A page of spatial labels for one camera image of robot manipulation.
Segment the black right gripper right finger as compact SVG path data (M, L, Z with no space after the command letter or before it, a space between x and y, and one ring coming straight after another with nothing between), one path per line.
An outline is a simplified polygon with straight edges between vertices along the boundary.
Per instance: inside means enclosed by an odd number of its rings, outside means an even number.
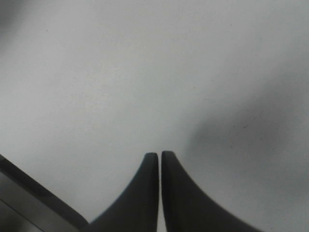
M206 195L172 151L161 156L164 219L169 232L256 232Z

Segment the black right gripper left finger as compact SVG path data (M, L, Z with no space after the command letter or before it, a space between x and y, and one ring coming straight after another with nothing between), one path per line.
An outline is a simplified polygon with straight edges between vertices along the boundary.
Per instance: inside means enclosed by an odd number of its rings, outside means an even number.
M145 154L126 189L87 232L155 232L158 218L158 156Z

